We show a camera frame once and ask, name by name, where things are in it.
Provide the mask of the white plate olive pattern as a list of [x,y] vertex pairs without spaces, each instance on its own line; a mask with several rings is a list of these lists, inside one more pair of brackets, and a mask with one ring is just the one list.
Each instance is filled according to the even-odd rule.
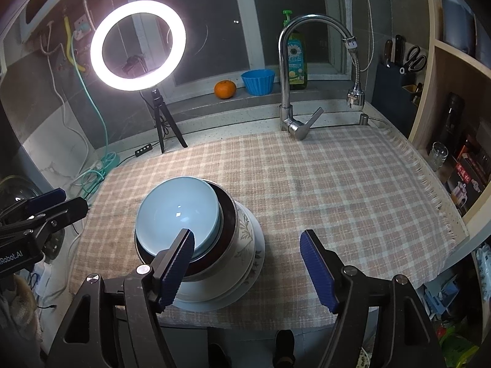
[[176,301],[199,303],[220,300],[234,291],[250,272],[255,251],[255,235],[245,207],[237,202],[239,219],[238,238],[232,246],[232,256],[222,263],[219,270],[208,278],[183,282],[176,295]]

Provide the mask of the large stainless steel bowl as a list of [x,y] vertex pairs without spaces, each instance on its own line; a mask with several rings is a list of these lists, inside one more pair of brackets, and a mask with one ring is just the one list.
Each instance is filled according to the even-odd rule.
[[[212,275],[219,269],[219,264],[231,257],[232,246],[237,238],[237,225],[238,225],[238,213],[235,201],[233,198],[218,184],[205,180],[215,191],[220,208],[221,208],[221,221],[218,234],[215,242],[211,247],[200,257],[194,258],[191,256],[191,261],[188,265],[185,279],[191,281],[198,278],[205,278]],[[146,252],[137,240],[137,236],[134,230],[134,238],[136,244],[137,254],[143,263],[151,263],[153,256]]]

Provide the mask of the light blue ceramic bowl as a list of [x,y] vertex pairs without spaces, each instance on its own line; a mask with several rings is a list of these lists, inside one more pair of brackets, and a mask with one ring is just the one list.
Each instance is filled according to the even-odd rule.
[[213,188],[204,180],[181,176],[155,187],[141,202],[135,233],[143,249],[155,256],[169,249],[182,229],[194,234],[194,258],[215,242],[221,208]]

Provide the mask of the pink floral white plate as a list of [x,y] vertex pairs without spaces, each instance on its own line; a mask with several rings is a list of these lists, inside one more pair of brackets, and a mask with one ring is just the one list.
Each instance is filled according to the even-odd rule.
[[253,234],[255,235],[256,254],[250,272],[241,285],[227,293],[224,297],[215,298],[210,301],[190,302],[181,301],[176,298],[173,302],[174,307],[188,312],[214,312],[230,306],[249,292],[258,279],[265,261],[264,233],[255,217],[252,218],[251,222]]

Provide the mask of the steel pot lid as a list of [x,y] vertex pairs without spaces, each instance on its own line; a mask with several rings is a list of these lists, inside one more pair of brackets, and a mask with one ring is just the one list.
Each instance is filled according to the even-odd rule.
[[0,181],[0,211],[42,193],[30,179],[19,175],[10,175]]

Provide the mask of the plaid tablecloth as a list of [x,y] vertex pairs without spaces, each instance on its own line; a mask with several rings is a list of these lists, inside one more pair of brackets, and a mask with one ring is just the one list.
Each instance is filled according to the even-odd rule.
[[319,303],[299,250],[313,229],[325,247],[376,278],[434,279],[468,236],[463,219],[418,151],[390,130],[346,126],[313,130],[302,141],[283,132],[238,136],[137,159],[113,170],[88,213],[69,289],[90,273],[130,273],[143,198],[181,175],[219,184],[257,218],[265,263],[250,291],[216,312],[169,307],[176,326],[275,330],[322,327],[334,317]]

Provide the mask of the black tripod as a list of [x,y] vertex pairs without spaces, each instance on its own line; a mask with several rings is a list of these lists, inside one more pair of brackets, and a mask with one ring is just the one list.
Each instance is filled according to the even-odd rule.
[[177,124],[170,113],[166,103],[163,100],[163,97],[160,91],[157,88],[152,89],[152,104],[153,104],[153,113],[154,118],[156,120],[157,134],[160,145],[160,152],[165,152],[165,143],[164,143],[164,135],[166,134],[167,127],[170,127],[174,136],[178,139],[180,145],[183,148],[187,148],[182,133],[180,132]]

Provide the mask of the orange tangerine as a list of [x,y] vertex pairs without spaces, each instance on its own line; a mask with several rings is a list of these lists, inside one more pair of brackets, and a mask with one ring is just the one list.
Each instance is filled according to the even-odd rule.
[[226,100],[232,98],[236,92],[236,85],[230,80],[217,82],[214,86],[214,94],[217,98]]

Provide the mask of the wooden shelf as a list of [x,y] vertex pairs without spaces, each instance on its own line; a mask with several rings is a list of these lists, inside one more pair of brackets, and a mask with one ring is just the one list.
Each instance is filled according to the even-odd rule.
[[409,133],[428,156],[449,151],[438,174],[466,223],[490,202],[490,39],[464,0],[428,0],[423,93]]

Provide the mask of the small chrome sink cap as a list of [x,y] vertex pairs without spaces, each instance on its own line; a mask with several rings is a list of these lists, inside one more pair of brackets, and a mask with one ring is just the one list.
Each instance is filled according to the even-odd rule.
[[361,114],[359,125],[367,125],[368,122],[369,122],[369,117],[366,114]]

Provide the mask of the blue fluted cup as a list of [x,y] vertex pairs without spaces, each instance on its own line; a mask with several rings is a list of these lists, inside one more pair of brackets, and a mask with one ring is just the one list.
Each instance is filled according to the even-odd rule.
[[265,96],[273,90],[275,72],[270,69],[250,70],[244,72],[241,79],[250,95]]

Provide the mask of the chrome faucet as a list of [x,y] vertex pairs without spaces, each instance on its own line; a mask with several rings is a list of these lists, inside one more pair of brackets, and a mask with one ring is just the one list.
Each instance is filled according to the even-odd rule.
[[296,31],[296,28],[308,22],[324,23],[340,34],[354,66],[354,85],[347,93],[347,104],[351,110],[362,110],[365,105],[365,94],[360,83],[358,44],[348,28],[339,20],[325,14],[307,14],[293,19],[288,17],[284,20],[284,28],[278,41],[281,88],[280,121],[282,130],[288,131],[297,140],[303,140],[308,135],[311,126],[324,112],[322,108],[318,108],[306,123],[302,123],[294,118],[293,107],[290,104],[290,87],[305,86],[308,81],[304,43],[301,39],[297,40],[290,36]]

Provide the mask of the green dish soap bottle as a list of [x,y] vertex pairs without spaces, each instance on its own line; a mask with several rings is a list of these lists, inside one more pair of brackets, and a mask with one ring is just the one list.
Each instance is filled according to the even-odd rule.
[[305,40],[303,35],[297,30],[293,30],[289,36],[287,53],[290,89],[304,90],[308,83]]

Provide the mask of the black scissors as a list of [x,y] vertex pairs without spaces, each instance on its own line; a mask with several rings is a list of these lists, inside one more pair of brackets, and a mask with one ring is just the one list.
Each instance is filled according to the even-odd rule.
[[406,75],[410,72],[422,71],[427,63],[427,57],[421,53],[419,46],[414,45],[406,54],[406,59],[403,66],[400,68],[400,74]]

